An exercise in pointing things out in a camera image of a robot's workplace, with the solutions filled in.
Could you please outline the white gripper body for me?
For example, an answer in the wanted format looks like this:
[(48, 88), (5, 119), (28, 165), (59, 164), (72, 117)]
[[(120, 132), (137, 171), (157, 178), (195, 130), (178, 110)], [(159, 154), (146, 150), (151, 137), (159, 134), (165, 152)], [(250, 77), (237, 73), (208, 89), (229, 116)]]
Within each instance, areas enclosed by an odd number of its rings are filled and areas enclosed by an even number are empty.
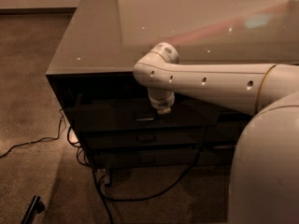
[(172, 91), (148, 88), (149, 101), (155, 109), (170, 108), (175, 102), (175, 94)]

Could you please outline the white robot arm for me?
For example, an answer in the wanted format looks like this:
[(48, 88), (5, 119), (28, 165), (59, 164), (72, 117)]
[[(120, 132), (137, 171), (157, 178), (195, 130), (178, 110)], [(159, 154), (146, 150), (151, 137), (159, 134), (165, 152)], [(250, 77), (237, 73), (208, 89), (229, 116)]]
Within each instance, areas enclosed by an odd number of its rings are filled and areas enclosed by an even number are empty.
[(181, 64), (161, 43), (133, 74), (159, 113), (179, 93), (251, 115), (233, 157), (228, 224), (299, 224), (298, 66)]

